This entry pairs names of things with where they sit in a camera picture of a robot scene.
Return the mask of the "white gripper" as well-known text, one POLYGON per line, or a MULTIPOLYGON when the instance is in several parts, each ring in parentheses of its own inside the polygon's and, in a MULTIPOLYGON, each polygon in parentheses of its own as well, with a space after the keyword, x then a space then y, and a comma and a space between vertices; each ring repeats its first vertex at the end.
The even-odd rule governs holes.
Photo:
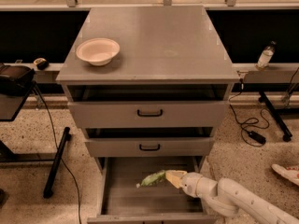
POLYGON ((198 198, 197 185, 203 176, 191 172, 182 170, 167 170, 165 171, 165 178, 169 181, 176 189, 182 188, 182 190, 193 198, 198 198))

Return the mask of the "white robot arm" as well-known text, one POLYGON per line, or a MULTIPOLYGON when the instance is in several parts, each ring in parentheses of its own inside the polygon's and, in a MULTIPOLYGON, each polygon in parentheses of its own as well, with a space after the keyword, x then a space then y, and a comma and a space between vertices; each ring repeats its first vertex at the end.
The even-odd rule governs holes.
POLYGON ((232 179, 219 181, 186 171, 165 172, 166 179, 193 198, 204 200, 210 208, 225 217, 234 217, 242 209, 260 224, 299 224, 299 220, 255 195, 232 179))

